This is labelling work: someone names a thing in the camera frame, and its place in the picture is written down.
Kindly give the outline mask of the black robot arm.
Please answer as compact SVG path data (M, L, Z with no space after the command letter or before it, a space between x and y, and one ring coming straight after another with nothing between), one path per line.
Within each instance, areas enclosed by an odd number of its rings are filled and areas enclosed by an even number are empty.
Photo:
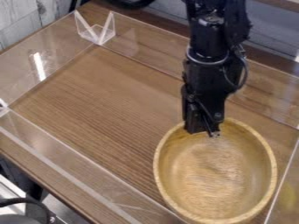
M241 43L250 22L245 0L182 0L190 28L182 62L181 119L184 129L220 134L224 105L248 79Z

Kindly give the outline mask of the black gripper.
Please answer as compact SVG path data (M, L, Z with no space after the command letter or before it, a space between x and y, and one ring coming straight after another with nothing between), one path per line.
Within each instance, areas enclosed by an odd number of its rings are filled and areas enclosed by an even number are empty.
M244 56L232 54L218 65L201 65L190 59L182 62L181 117L189 134L205 132L209 137L220 134L224 122L224 105L248 78Z

